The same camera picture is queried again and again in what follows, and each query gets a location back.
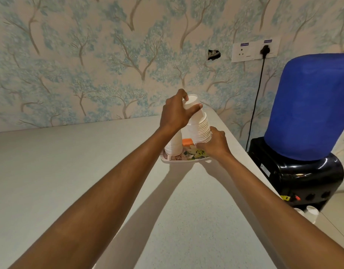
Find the finger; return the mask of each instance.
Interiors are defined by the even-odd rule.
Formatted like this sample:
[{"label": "finger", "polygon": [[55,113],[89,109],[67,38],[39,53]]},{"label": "finger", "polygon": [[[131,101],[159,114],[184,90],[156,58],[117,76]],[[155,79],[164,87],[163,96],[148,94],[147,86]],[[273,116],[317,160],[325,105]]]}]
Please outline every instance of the finger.
[{"label": "finger", "polygon": [[201,149],[201,150],[205,150],[204,149],[205,148],[205,143],[203,143],[203,142],[197,143],[196,144],[196,148],[197,149]]},{"label": "finger", "polygon": [[196,113],[197,111],[199,111],[202,107],[203,107],[203,105],[201,103],[199,103],[199,104],[196,104],[196,105],[191,106],[190,108],[188,108],[186,110],[188,119],[190,119],[193,116],[193,114]]},{"label": "finger", "polygon": [[210,129],[212,131],[212,134],[218,132],[218,129],[216,129],[214,126],[211,126]]},{"label": "finger", "polygon": [[183,90],[183,89],[179,89],[179,90],[177,91],[176,96],[177,96],[178,98],[180,98],[181,100],[182,100],[182,98],[184,98],[186,101],[188,101],[188,95],[187,95],[186,91]]}]

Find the floral wallpaper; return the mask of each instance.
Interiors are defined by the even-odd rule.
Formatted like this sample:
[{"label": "floral wallpaper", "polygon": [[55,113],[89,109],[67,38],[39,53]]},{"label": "floral wallpaper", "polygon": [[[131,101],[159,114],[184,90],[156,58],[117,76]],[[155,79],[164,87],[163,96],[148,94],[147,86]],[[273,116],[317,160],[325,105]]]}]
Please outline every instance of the floral wallpaper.
[{"label": "floral wallpaper", "polygon": [[245,146],[262,61],[231,63],[232,44],[275,35],[252,137],[286,62],[344,53],[344,0],[0,0],[0,132],[158,115],[183,87]]}]

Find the beige floor tile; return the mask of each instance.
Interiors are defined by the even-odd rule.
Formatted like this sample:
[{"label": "beige floor tile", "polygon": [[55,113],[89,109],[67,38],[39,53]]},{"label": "beige floor tile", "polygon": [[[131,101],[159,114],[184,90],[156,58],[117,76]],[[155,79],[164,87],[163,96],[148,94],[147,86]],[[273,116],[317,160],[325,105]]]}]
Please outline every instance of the beige floor tile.
[{"label": "beige floor tile", "polygon": [[315,226],[344,248],[344,236],[322,213],[318,216]]},{"label": "beige floor tile", "polygon": [[344,193],[335,194],[322,213],[344,235]]}]

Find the electrical socket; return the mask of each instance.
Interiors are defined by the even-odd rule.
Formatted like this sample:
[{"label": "electrical socket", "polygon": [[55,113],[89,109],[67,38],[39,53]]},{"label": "electrical socket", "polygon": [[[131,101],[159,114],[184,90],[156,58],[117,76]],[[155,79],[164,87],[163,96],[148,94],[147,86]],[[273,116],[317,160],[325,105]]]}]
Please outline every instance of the electrical socket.
[{"label": "electrical socket", "polygon": [[263,55],[260,53],[260,50],[263,49],[264,45],[269,45],[270,53],[267,54],[266,58],[276,57],[279,51],[280,45],[280,36],[272,37],[270,39],[262,39],[255,41],[255,55],[254,59],[262,59]]},{"label": "electrical socket", "polygon": [[234,43],[232,52],[232,62],[250,61],[255,59],[256,41]]}]

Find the table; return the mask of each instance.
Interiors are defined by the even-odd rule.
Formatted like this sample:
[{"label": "table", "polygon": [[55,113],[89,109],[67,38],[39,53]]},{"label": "table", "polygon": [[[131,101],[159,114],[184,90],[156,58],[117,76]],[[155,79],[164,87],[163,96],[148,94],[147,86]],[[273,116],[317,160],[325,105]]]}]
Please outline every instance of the table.
[{"label": "table", "polygon": [[[210,125],[226,132],[235,157],[277,194],[218,115],[206,112]],[[0,133],[0,269],[146,140],[159,119]],[[218,163],[158,159],[96,269],[275,268],[263,236]]]}]

